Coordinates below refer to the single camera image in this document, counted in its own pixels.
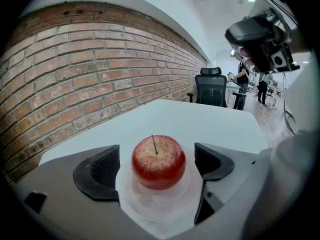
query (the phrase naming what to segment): desk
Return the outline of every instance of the desk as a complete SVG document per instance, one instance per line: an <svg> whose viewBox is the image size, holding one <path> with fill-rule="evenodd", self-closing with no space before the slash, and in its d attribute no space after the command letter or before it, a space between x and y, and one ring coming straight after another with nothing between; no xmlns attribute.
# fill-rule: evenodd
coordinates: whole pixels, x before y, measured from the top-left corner
<svg viewBox="0 0 320 240"><path fill-rule="evenodd" d="M256 155L261 150L268 148L265 136L252 113L218 106L158 99L101 123L55 146L42 156L40 165L81 151L119 144L120 164L122 169L125 169L134 147L151 134L168 135L174 138L181 144L187 159L191 162L194 161L195 142ZM124 193L120 191L118 183L117 176L115 187L119 193L120 203L122 203L121 198ZM186 208L181 208L181 213L188 212L187 216L183 214L184 216L174 221L154 222L144 219L122 204L121 208L150 234L159 239L169 238L194 226L201 187L200 181L194 198L188 202Z"/></svg>
<svg viewBox="0 0 320 240"><path fill-rule="evenodd" d="M274 106L274 102L275 102L275 98L276 98L276 92L279 92L279 93L284 93L285 91L283 89L279 89L275 86L272 86L272 85L268 85L268 88L273 90L273 96L272 96L272 99L271 99L271 103L270 103L270 106L269 106L269 109L272 110L273 106Z"/></svg>
<svg viewBox="0 0 320 240"><path fill-rule="evenodd" d="M226 83L226 92L227 92L227 95L226 95L226 105L228 106L229 104L229 100L230 100L230 94L233 92L233 91L236 91L236 90L239 90L240 89L240 86L235 84L234 82L227 82Z"/></svg>

